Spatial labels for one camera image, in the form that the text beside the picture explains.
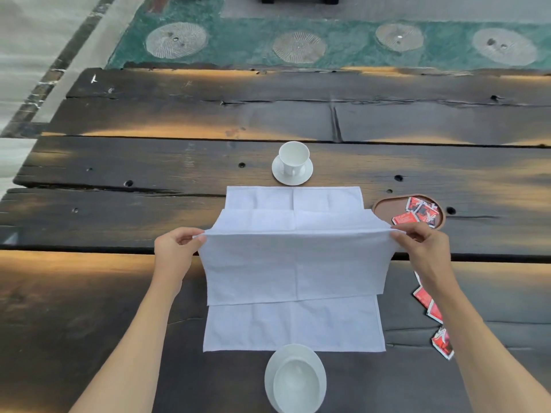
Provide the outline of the person's left forearm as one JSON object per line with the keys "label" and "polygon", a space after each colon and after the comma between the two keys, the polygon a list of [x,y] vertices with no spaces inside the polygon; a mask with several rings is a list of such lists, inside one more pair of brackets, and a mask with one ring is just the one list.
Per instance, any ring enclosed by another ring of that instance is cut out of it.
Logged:
{"label": "person's left forearm", "polygon": [[152,413],[169,313],[184,276],[155,269],[130,326],[69,413]]}

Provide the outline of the person's right hand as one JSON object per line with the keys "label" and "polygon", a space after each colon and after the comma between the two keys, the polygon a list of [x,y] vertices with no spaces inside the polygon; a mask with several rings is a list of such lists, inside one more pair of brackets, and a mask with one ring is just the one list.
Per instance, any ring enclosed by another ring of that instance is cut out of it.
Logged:
{"label": "person's right hand", "polygon": [[391,233],[413,233],[422,237],[420,247],[407,254],[422,285],[432,297],[437,297],[441,292],[449,291],[457,285],[447,235],[421,222],[393,226]]}

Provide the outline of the round grey stepping stone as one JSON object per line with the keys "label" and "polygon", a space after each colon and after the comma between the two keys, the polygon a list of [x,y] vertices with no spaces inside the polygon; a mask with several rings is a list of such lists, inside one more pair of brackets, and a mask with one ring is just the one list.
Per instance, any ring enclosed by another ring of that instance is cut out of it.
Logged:
{"label": "round grey stepping stone", "polygon": [[486,59],[511,67],[524,67],[538,59],[538,50],[530,39],[504,28],[477,31],[472,46]]}
{"label": "round grey stepping stone", "polygon": [[272,50],[285,63],[313,64],[325,55],[327,44],[315,34],[296,31],[279,35]]}
{"label": "round grey stepping stone", "polygon": [[145,48],[160,59],[177,59],[197,54],[208,43],[207,30],[195,23],[173,22],[148,34]]}
{"label": "round grey stepping stone", "polygon": [[408,52],[424,45],[424,36],[417,26],[402,23],[380,25],[376,31],[377,40],[394,52]]}

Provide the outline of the large white teacup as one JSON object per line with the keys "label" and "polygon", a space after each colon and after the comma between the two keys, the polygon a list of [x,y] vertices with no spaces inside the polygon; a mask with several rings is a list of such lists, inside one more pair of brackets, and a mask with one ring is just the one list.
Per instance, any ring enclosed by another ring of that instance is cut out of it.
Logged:
{"label": "large white teacup", "polygon": [[282,413],[315,413],[319,407],[320,382],[307,361],[289,357],[276,371],[273,394]]}

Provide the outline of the person's left hand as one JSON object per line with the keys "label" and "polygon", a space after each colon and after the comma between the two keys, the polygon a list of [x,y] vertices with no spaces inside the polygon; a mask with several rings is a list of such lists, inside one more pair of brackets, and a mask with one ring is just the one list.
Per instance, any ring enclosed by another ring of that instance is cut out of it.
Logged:
{"label": "person's left hand", "polygon": [[201,248],[181,246],[181,238],[185,235],[205,235],[205,231],[195,227],[178,227],[155,240],[155,283],[173,286],[182,283],[191,267],[192,257]]}

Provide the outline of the small white teacup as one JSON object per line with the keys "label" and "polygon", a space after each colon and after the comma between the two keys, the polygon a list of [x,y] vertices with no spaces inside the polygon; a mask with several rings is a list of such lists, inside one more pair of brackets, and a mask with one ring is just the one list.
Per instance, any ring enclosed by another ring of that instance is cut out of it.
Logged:
{"label": "small white teacup", "polygon": [[301,166],[307,159],[310,159],[310,151],[307,145],[298,141],[290,141],[281,145],[277,156],[281,158],[285,166],[288,166],[286,172],[290,172],[289,167]]}

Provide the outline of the brown oval tray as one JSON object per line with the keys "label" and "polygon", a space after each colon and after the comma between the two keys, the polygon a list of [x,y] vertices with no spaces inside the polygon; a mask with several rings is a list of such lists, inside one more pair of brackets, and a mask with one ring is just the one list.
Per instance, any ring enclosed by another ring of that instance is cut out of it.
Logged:
{"label": "brown oval tray", "polygon": [[391,222],[391,219],[396,215],[400,215],[406,212],[406,204],[410,196],[416,196],[428,203],[435,204],[440,213],[440,217],[438,218],[437,226],[435,229],[441,229],[444,226],[446,222],[446,215],[443,208],[433,198],[422,194],[401,195],[401,196],[394,196],[386,199],[381,199],[374,204],[374,206],[372,207],[372,211],[379,219],[393,225],[393,223]]}

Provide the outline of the white cloth napkin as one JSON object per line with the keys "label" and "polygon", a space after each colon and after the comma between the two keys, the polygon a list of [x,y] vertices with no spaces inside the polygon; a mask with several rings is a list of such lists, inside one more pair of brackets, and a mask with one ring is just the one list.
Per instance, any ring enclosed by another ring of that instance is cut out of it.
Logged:
{"label": "white cloth napkin", "polygon": [[384,352],[378,295],[397,245],[360,187],[237,187],[199,250],[203,350]]}

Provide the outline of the small white saucer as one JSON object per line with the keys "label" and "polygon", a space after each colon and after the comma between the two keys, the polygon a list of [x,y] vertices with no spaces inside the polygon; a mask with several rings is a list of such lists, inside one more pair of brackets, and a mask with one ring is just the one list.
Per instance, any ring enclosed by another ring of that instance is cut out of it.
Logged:
{"label": "small white saucer", "polygon": [[274,178],[286,186],[300,186],[306,183],[313,174],[311,159],[307,159],[301,166],[289,167],[290,172],[286,172],[287,167],[279,156],[276,156],[272,162],[272,174]]}

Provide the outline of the person's right forearm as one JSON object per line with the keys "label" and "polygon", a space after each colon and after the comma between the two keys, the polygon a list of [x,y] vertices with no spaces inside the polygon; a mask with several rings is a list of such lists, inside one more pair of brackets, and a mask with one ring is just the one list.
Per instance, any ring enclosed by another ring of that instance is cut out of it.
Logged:
{"label": "person's right forearm", "polygon": [[474,413],[551,413],[551,394],[485,324],[452,270],[416,269],[436,302]]}

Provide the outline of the large white saucer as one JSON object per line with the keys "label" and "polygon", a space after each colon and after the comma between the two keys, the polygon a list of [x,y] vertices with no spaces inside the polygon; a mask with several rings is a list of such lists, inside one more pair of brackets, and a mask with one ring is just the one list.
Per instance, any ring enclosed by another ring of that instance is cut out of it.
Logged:
{"label": "large white saucer", "polygon": [[282,413],[274,399],[273,381],[277,369],[282,365],[285,359],[289,357],[301,358],[307,361],[307,363],[309,363],[315,370],[320,382],[320,397],[318,404],[319,407],[316,410],[317,412],[326,397],[326,370],[319,356],[311,348],[300,344],[289,344],[280,347],[277,351],[274,352],[274,354],[272,354],[271,358],[269,359],[267,367],[265,369],[265,392],[270,404],[277,411],[277,413]]}

